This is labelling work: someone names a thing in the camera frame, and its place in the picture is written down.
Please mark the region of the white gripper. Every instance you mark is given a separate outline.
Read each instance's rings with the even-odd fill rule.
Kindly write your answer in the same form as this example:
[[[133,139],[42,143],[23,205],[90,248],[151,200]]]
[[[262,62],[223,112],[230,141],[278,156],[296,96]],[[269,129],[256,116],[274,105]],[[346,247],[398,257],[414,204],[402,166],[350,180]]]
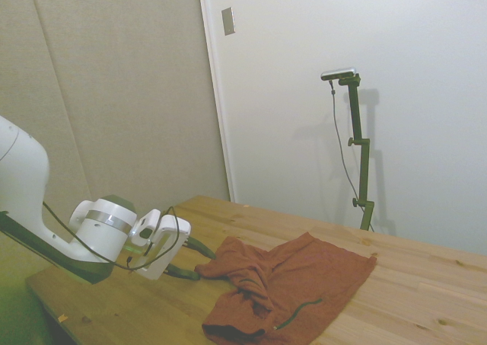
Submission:
[[[195,271],[181,269],[170,264],[183,244],[211,260],[216,258],[210,248],[198,239],[189,236],[190,223],[173,215],[161,216],[158,223],[155,223],[154,214],[147,214],[143,219],[148,222],[134,237],[134,244],[142,247],[142,253],[135,263],[136,267],[140,267],[136,273],[150,280],[157,280],[164,271],[167,275],[176,278],[200,280],[200,275]]]

